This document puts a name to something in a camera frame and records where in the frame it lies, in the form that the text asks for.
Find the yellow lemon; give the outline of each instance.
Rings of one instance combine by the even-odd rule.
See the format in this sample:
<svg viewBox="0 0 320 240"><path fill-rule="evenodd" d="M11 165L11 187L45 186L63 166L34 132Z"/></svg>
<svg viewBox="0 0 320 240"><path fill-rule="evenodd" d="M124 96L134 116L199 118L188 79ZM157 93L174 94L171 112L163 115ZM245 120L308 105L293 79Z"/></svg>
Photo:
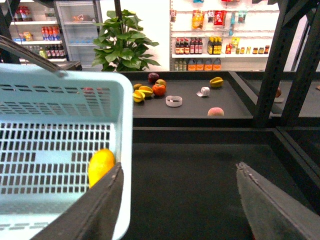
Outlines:
<svg viewBox="0 0 320 240"><path fill-rule="evenodd" d="M115 156L109 149L93 154L88 167L89 188L92 188L116 164Z"/></svg>
<svg viewBox="0 0 320 240"><path fill-rule="evenodd" d="M222 87L223 84L224 84L224 80L219 76L210 80L210 86L213 88L220 88Z"/></svg>
<svg viewBox="0 0 320 240"><path fill-rule="evenodd" d="M133 93L133 100L136 102L136 103L140 103L142 101L145 100L145 97L146 95L139 91L139 90L134 90L134 93Z"/></svg>
<svg viewBox="0 0 320 240"><path fill-rule="evenodd" d="M151 97L154 94L154 91L151 87L148 86L141 86L139 87L139 92L144 93L145 97Z"/></svg>

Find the starfruit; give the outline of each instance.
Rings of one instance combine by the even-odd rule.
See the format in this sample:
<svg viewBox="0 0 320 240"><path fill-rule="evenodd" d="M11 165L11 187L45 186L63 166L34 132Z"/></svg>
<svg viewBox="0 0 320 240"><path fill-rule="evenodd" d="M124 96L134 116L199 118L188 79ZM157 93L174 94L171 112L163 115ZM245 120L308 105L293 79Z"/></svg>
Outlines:
<svg viewBox="0 0 320 240"><path fill-rule="evenodd" d="M152 94L154 94L154 91L152 90L151 87L148 87L148 86L141 86L139 87L139 91L141 93L144 93L145 97L151 97Z"/></svg>
<svg viewBox="0 0 320 240"><path fill-rule="evenodd" d="M210 86L213 88L220 88L222 87L223 84L224 84L224 80L219 76L210 80Z"/></svg>
<svg viewBox="0 0 320 240"><path fill-rule="evenodd" d="M139 90L135 90L134 93L133 93L133 100L136 103L140 103L140 102L144 101L145 97L146 97L146 95L143 92L139 91Z"/></svg>

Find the peach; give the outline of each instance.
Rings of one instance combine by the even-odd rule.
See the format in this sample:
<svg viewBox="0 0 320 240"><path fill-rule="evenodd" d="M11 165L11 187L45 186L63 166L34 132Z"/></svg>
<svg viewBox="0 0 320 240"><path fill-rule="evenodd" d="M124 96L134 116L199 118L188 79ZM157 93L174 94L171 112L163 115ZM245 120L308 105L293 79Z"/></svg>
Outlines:
<svg viewBox="0 0 320 240"><path fill-rule="evenodd" d="M220 107L210 108L208 111L208 116L224 116L225 112Z"/></svg>

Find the black metal post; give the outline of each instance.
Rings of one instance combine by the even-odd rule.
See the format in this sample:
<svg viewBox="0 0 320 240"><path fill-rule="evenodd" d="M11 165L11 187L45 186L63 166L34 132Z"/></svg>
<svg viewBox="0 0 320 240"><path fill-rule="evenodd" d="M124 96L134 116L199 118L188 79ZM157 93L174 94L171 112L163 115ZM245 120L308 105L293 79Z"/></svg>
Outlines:
<svg viewBox="0 0 320 240"><path fill-rule="evenodd" d="M122 20L120 0L114 0L114 7L116 16L119 17L119 20Z"/></svg>
<svg viewBox="0 0 320 240"><path fill-rule="evenodd" d="M298 22L283 26L286 14L298 0L283 0L279 3L280 14L275 28L269 58L265 67L253 125L258 128L266 126L276 97L277 89L287 62L289 51L297 30Z"/></svg>
<svg viewBox="0 0 320 240"><path fill-rule="evenodd" d="M17 8L16 9L12 9L11 11L12 11L12 13L15 13L16 10L17 10ZM2 8L0 6L0 35L6 37L8 39L12 39L10 31L9 31L10 23L11 23L11 21L10 22L6 21L6 17L4 16L4 13L3 13ZM8 63L8 64L20 64L18 56L14 55L14 54L6 51L6 50L3 50L1 48L0 48L0 53L1 53L1 58L3 59L3 61L5 63Z"/></svg>
<svg viewBox="0 0 320 240"><path fill-rule="evenodd" d="M293 80L280 124L294 126L306 99L311 82L320 61L320 4L317 7L309 30L304 50Z"/></svg>

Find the basket handle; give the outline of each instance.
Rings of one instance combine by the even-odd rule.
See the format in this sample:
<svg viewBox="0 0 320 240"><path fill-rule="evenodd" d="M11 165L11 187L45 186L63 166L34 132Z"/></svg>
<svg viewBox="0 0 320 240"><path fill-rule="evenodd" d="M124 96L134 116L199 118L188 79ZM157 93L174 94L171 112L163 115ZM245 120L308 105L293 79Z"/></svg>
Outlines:
<svg viewBox="0 0 320 240"><path fill-rule="evenodd" d="M24 58L51 73L56 73L59 77L63 77L67 74L67 72L57 64L45 59L42 56L39 56L38 54L35 54L34 52L2 35L0 35L0 48Z"/></svg>

